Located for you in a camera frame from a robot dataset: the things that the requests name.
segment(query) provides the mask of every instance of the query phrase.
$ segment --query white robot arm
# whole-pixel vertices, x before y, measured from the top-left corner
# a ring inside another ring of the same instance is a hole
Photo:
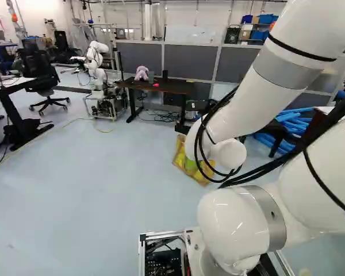
[[[243,162],[245,147],[233,138],[264,127],[344,50],[345,0],[289,1],[231,102],[205,125],[204,153],[229,168]],[[191,160],[200,124],[186,139]],[[208,255],[230,275],[245,274],[265,252],[345,233],[345,120],[288,162],[278,182],[208,193],[198,223]]]
[[[106,76],[105,70],[99,68],[103,61],[101,53],[107,52],[109,52],[109,47],[107,45],[92,41],[85,57],[73,56],[70,58],[70,60],[82,62],[85,69],[88,69],[90,76],[95,78],[94,84],[97,90],[102,90],[102,85]]]

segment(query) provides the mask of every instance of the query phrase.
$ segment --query storage box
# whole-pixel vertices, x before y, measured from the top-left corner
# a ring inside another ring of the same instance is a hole
[[[269,34],[270,34],[270,32],[268,30],[264,32],[263,41],[265,41],[268,38]]]
[[[241,30],[239,34],[240,39],[250,39],[252,30]]]
[[[252,18],[253,16],[251,16],[250,14],[246,15],[246,16],[243,16],[241,18],[241,23],[244,24],[244,23],[252,23]]]
[[[259,17],[258,16],[253,16],[252,24],[258,24],[258,23],[259,23]]]
[[[259,30],[254,30],[251,33],[251,39],[260,39],[260,40],[262,40],[263,39],[263,35],[264,35],[264,32],[261,32]]]
[[[259,16],[259,23],[262,23],[262,24],[271,24],[272,21],[273,21],[273,17],[274,17],[273,14],[261,14],[261,15]]]

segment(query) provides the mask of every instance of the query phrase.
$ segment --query stuffed animal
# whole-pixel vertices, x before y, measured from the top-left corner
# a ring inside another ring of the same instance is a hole
[[[134,78],[135,81],[147,81],[148,80],[148,68],[144,66],[138,66],[137,73]]]

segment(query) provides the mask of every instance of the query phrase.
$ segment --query desk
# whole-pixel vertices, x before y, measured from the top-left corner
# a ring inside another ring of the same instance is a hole
[[[185,105],[186,105],[186,96],[193,94],[196,91],[194,83],[187,82],[186,80],[181,79],[168,79],[167,82],[164,82],[162,78],[155,78],[154,83],[144,82],[140,80],[134,80],[134,77],[123,82],[117,82],[118,87],[128,88],[129,90],[129,103],[131,106],[131,116],[126,120],[127,123],[134,120],[135,117],[143,110],[143,106],[139,107],[136,110],[135,107],[135,95],[134,90],[147,90],[147,91],[157,91],[157,92],[167,92],[171,94],[181,95],[181,116],[179,123],[175,126],[175,131],[187,134],[189,131],[188,126],[184,126],[185,122]]]
[[[37,131],[33,132],[25,127],[23,124],[23,119],[19,115],[18,110],[14,106],[14,103],[10,99],[9,95],[13,94],[21,89],[24,89],[31,85],[40,84],[43,81],[46,81],[47,78],[24,78],[20,77],[19,79],[9,79],[3,81],[3,85],[5,87],[0,87],[0,101],[2,106],[4,107],[8,118],[10,119],[13,126],[16,128],[17,132],[21,136],[21,142],[19,144],[14,144],[10,147],[10,150],[15,151],[20,148],[22,145],[28,143],[32,139],[36,138],[38,135],[44,133],[45,131],[53,128],[53,124],[48,124],[45,127],[38,129]]]

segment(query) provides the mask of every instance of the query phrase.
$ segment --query floor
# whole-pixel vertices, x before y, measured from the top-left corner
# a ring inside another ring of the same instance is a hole
[[[62,78],[62,85],[78,85],[73,75]],[[43,121],[53,121],[55,128],[8,154],[0,165],[0,276],[137,275],[138,234],[196,225],[200,198],[217,185],[204,188],[171,164],[177,137],[173,124],[139,119],[126,124],[126,114],[115,123],[98,120],[95,125],[75,120],[86,118],[84,94],[56,91],[56,97],[70,97],[72,103],[68,112],[45,110]],[[11,98],[23,117],[37,117],[28,110],[42,100],[37,93],[19,91]],[[0,140],[4,124],[0,121]],[[256,140],[248,139],[246,146],[243,172],[270,160],[269,149]],[[295,271],[304,266],[324,271],[324,259],[312,262],[304,252],[315,248],[323,256],[320,251],[338,246],[336,257],[334,250],[325,258],[332,258],[328,263],[344,259],[345,242],[342,248],[333,242],[297,247],[286,256]],[[314,275],[335,275],[330,269]]]

